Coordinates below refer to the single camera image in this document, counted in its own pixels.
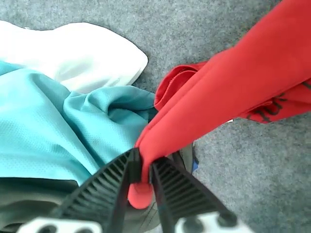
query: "clothing pile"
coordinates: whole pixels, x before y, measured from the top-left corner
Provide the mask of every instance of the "clothing pile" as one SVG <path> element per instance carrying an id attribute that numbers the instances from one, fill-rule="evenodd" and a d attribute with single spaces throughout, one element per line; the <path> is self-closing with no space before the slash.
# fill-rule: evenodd
<path id="1" fill-rule="evenodd" d="M 269 123 L 311 110 L 309 9 L 311 1 L 283 0 L 234 47 L 207 62 L 173 68 L 156 94 L 131 86 L 147 56 L 108 29 L 72 23 L 35 31 L 0 21 L 5 32 L 0 38 L 0 190 L 16 194 L 0 204 L 0 216 L 26 192 L 23 181 L 7 179 L 81 185 L 138 147 L 142 179 L 130 187 L 124 229 L 154 228 L 159 219 L 148 184 L 152 161 L 178 151 L 181 165 L 193 172 L 192 142 L 221 124 L 236 117 Z M 38 194 L 34 200 L 51 189 L 62 198 L 72 191 L 40 185 L 28 185 Z M 0 217 L 0 231 L 14 232 L 17 223 Z"/>

